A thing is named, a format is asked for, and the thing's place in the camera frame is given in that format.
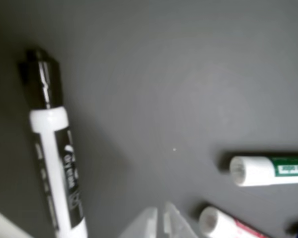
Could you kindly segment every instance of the gray surface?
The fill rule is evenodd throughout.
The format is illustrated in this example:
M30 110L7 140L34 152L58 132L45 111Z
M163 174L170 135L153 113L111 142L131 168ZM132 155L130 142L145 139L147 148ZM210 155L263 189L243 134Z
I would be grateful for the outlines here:
M14 64L33 44L61 63L91 238L167 200L197 233L208 201L287 237L298 185L238 188L219 166L298 151L298 0L0 1L0 210L46 238Z

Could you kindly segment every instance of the dry erase marker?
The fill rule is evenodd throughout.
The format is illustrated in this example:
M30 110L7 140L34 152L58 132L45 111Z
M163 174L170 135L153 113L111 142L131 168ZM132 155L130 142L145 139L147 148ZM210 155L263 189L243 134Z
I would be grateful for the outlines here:
M298 156L235 156L230 173L238 186L298 183Z
M202 211L199 226L209 238L268 238L212 206Z
M58 63L41 50L19 65L37 161L57 238L87 238L73 140L63 107Z

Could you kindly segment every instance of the transparent plastic piece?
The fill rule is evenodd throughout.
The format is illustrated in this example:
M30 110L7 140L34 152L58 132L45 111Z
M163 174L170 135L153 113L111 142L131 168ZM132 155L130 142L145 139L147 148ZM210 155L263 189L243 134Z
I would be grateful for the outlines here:
M158 209L147 208L134 219L119 238L156 238L157 220Z
M163 224L164 233L168 234L169 238L198 238L185 218L170 202L165 205Z
M0 238L33 238L0 213Z

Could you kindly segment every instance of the marker label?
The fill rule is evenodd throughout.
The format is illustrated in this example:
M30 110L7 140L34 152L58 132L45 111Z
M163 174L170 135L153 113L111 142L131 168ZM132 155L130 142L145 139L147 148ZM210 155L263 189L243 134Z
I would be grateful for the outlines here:
M80 191L78 188L78 172L75 165L72 134L69 127L55 131L59 151L61 174L66 192L72 228L84 218Z
M238 220L235 220L235 223L237 226L236 238L268 238L267 236L264 236L263 234L251 229Z
M54 206L52 192L51 192L48 170L46 168L46 162L45 162L46 159L44 156L41 136L39 133L34 133L34 143L35 143L35 149L36 149L36 153L37 153L39 171L41 174L41 180L43 183L44 194L45 194L47 202L48 202L48 207L49 207L49 211L50 211L50 215L51 215L52 224L53 224L54 229L58 231L59 225L58 225L58 221L57 221L57 217L56 217L56 213L55 213L55 206Z
M298 176L298 156L270 157L277 177Z

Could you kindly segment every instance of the green marker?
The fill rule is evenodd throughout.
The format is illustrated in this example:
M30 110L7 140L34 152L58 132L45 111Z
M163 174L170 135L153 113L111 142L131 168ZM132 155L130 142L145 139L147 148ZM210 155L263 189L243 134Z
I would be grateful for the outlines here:
M298 156L235 156L229 170L238 186L298 183Z

